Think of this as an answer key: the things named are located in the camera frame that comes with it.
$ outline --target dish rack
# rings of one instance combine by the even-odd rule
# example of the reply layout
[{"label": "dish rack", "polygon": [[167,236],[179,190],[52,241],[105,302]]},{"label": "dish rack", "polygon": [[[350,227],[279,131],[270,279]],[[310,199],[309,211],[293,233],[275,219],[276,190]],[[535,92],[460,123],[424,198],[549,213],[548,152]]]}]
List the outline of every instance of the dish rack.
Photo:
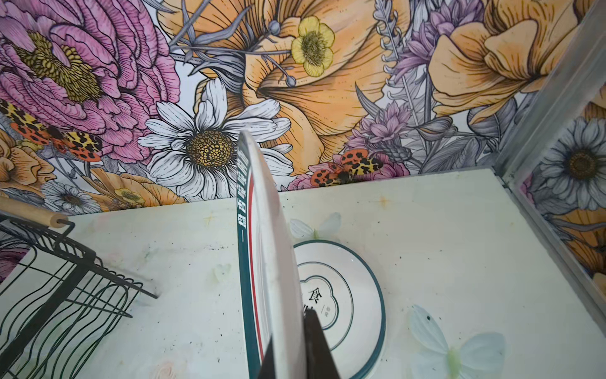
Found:
[{"label": "dish rack", "polygon": [[133,317],[139,293],[157,298],[70,239],[67,217],[47,224],[67,230],[0,214],[0,232],[31,249],[0,284],[1,379],[75,378],[120,319]]}]

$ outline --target white surface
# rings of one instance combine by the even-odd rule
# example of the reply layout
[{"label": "white surface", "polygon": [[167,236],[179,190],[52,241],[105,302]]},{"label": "white surface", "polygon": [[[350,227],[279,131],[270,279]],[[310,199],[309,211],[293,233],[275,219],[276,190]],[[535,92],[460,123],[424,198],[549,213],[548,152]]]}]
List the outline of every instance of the white surface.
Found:
[{"label": "white surface", "polygon": [[[410,378],[419,304],[451,346],[505,336],[503,378],[600,378],[606,338],[489,170],[280,194],[286,219],[340,212],[341,243],[371,267],[387,336],[375,378]],[[82,378],[245,378],[235,200],[73,217],[74,239],[153,279]]]}]

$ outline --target wooden handle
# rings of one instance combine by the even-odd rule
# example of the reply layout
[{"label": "wooden handle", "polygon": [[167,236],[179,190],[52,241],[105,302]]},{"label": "wooden handle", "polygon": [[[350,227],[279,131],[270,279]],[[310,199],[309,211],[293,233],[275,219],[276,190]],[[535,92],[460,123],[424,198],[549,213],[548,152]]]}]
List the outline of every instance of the wooden handle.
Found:
[{"label": "wooden handle", "polygon": [[61,224],[58,221],[68,220],[67,216],[61,213],[3,197],[0,197],[0,210],[50,227],[64,227],[65,224]]}]

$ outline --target floral wallpaper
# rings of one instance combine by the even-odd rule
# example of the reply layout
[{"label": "floral wallpaper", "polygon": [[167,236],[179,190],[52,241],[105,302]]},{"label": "floral wallpaper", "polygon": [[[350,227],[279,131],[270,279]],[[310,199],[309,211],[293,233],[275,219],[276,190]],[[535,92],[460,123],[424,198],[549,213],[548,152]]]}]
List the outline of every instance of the floral wallpaper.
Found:
[{"label": "floral wallpaper", "polygon": [[606,297],[606,90],[565,125],[521,190]]},{"label": "floral wallpaper", "polygon": [[278,190],[490,165],[590,5],[1,0],[0,196],[69,215],[234,196],[241,130]]}]

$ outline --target butterfly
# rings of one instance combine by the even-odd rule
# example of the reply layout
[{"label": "butterfly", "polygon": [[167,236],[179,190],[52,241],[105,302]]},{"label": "butterfly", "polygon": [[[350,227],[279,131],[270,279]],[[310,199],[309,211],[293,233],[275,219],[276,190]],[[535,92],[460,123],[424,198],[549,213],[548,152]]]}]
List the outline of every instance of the butterfly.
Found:
[{"label": "butterfly", "polygon": [[353,149],[346,151],[340,162],[329,162],[328,169],[320,169],[311,175],[314,187],[330,187],[336,184],[353,183],[356,176],[375,172],[383,167],[380,160],[368,157],[368,150]]},{"label": "butterfly", "polygon": [[328,218],[320,225],[320,228],[314,229],[309,225],[305,224],[301,220],[293,218],[290,220],[290,233],[297,240],[330,240],[336,232],[341,228],[341,214],[338,212],[332,213]]},{"label": "butterfly", "polygon": [[0,99],[0,112],[12,122],[10,127],[29,141],[53,146],[62,154],[70,152],[77,159],[87,162],[101,160],[102,142],[97,136],[84,132],[62,132],[54,126],[42,125],[34,116]]},{"label": "butterfly", "polygon": [[477,334],[460,349],[449,349],[436,320],[418,305],[410,316],[410,332],[431,350],[416,354],[412,362],[415,379],[480,379],[500,372],[505,363],[502,334]]}]

